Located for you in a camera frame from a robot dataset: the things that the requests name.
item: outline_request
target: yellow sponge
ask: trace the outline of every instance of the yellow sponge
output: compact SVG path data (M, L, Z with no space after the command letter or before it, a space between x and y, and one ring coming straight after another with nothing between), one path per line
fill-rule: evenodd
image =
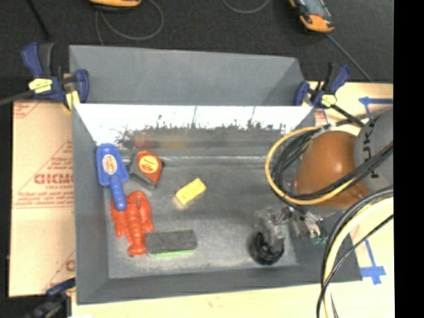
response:
M175 196L181 205L185 206L187 203L201 195L204 191L206 191L205 184L199 178L196 178L183 188L179 189Z

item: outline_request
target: blue toy handle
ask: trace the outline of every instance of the blue toy handle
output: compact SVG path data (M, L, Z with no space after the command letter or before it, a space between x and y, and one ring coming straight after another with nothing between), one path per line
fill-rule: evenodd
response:
M122 187L121 179L118 176L111 176L111 192L113 202L118 211L124 211L127 208L127 200L125 199L124 189Z

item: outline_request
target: black floor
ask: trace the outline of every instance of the black floor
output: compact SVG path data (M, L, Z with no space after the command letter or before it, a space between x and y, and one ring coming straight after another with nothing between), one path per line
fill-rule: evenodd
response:
M157 36L130 41L112 33L100 20L98 27L104 45L291 56L299 60L307 80L323 79L329 62L342 62L351 68L350 81L393 82L394 0L324 0L336 26L329 36L304 33L295 13L282 0L271 0L251 15L230 11L221 0L153 1L161 7L165 20ZM227 0L239 9L251 9L263 1ZM86 0L32 2L52 36L50 41L55 43L54 72L59 66L64 72L68 69L69 44L100 44L95 10ZM116 29L130 36L151 34L160 25L160 14L148 0L137 11L107 18ZM25 90L27 79L31 78L21 60L22 48L29 42L46 39L27 0L0 0L0 21L2 99ZM0 128L0 286L6 289L11 203L10 105L0 106ZM0 317L20 317L40 300L7 299L4 292Z

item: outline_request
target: blue clamp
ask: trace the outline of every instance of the blue clamp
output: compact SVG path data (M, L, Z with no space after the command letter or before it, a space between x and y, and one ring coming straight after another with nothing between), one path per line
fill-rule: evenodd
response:
M79 101L84 102L89 93L89 74L87 70L76 70L70 77L62 79L53 76L50 69L51 53L54 44L38 44L31 42L26 45L21 56L26 68L28 68L34 80L30 83L33 99L53 99L64 103L70 107L68 103L69 91L64 89L67 83L76 84L73 90L78 93Z
M319 82L315 89L306 81L299 84L296 89L293 104L300 106L303 102L314 108L328 109L337 101L335 96L337 90L342 86L350 76L349 67L344 64L329 65L329 71L324 82Z

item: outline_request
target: white cable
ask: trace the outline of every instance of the white cable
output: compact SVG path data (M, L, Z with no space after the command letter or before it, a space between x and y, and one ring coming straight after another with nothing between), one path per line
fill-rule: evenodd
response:
M364 207L361 211L358 212L350 221L347 222L347 224L340 230L338 235L333 241L333 244L330 247L329 254L327 257L326 267L324 270L324 278L323 283L325 283L325 280L328 278L329 274L331 273L331 270L333 269L333 266L335 264L335 260L337 257L337 253L340 249L341 244L345 240L346 236L353 230L355 226L359 224L362 220L364 220L365 217L369 216L369 214L387 206L390 204L393 204L393 197L386 198L384 200L379 201L378 203L373 203L370 205L367 205ZM330 291L327 291L324 295L324 310L325 310L325 316L327 318L334 317L331 313L332 311L332 303L331 303L331 293Z

